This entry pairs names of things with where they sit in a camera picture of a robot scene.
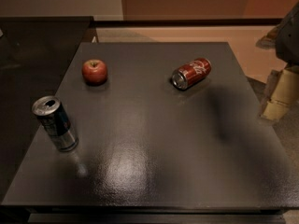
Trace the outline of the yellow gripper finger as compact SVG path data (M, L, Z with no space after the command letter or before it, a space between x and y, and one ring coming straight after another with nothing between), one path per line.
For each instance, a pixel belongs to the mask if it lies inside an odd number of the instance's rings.
M278 84L279 71L272 70L268 76L261 100L260 117L261 118L281 118L284 113L284 106L277 101L272 100L272 95Z
M288 63L279 71L278 84L272 95L272 100L284 106L283 116L299 100L299 66ZM279 121L281 118L263 118L271 121Z

